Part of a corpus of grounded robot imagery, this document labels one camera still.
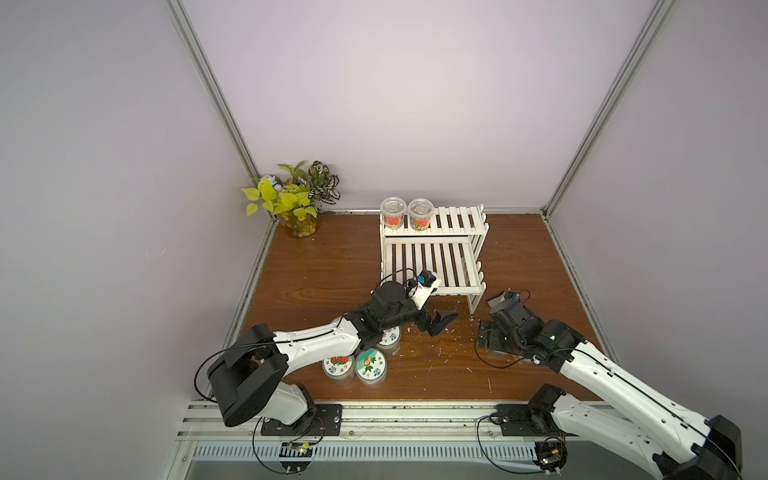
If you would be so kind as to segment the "clear container red seeds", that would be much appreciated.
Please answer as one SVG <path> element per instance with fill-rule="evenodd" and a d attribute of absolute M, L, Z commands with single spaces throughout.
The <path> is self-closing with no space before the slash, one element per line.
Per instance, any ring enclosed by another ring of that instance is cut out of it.
<path fill-rule="evenodd" d="M 388 197 L 380 205 L 380 216 L 382 224 L 390 230 L 397 230 L 404 223 L 404 216 L 407 211 L 407 205 L 402 198 Z"/>

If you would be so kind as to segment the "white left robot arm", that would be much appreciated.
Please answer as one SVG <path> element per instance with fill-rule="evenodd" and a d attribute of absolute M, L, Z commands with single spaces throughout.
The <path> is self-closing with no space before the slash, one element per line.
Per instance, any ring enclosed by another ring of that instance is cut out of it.
<path fill-rule="evenodd" d="M 357 355 L 375 347 L 386 330 L 414 324 L 435 337 L 458 317 L 455 311 L 428 311 L 437 279 L 424 273 L 401 284 L 386 281 L 369 301 L 319 327 L 272 331 L 258 324 L 232 346 L 204 363 L 206 378 L 223 423 L 233 428 L 254 417 L 277 420 L 293 428 L 307 428 L 317 407 L 307 389 L 287 384 L 295 371 L 336 356 Z"/>

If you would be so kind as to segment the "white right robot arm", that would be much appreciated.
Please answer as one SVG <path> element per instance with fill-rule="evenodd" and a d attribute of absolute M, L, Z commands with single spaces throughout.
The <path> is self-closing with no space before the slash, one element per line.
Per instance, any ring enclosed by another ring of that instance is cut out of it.
<path fill-rule="evenodd" d="M 526 406 L 533 432 L 589 440 L 655 479 L 740 479 L 739 427 L 722 415 L 707 418 L 660 394 L 559 320 L 544 321 L 516 292 L 490 300 L 490 320 L 476 344 L 527 360 L 581 385 L 608 403 L 606 414 L 545 384 Z"/>

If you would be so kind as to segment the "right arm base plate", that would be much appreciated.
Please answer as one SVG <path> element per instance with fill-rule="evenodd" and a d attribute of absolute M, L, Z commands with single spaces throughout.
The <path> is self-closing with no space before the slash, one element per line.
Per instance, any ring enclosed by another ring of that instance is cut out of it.
<path fill-rule="evenodd" d="M 540 406 L 499 404 L 491 414 L 492 422 L 500 427 L 503 436 L 560 436 L 551 412 Z"/>

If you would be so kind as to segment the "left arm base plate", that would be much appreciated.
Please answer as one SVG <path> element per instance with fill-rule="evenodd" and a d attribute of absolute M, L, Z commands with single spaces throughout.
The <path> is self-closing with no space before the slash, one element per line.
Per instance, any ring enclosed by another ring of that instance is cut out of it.
<path fill-rule="evenodd" d="M 260 434 L 283 437 L 336 437 L 340 435 L 343 409 L 343 405 L 339 403 L 319 404 L 290 425 L 275 419 L 266 419 L 260 427 Z"/>

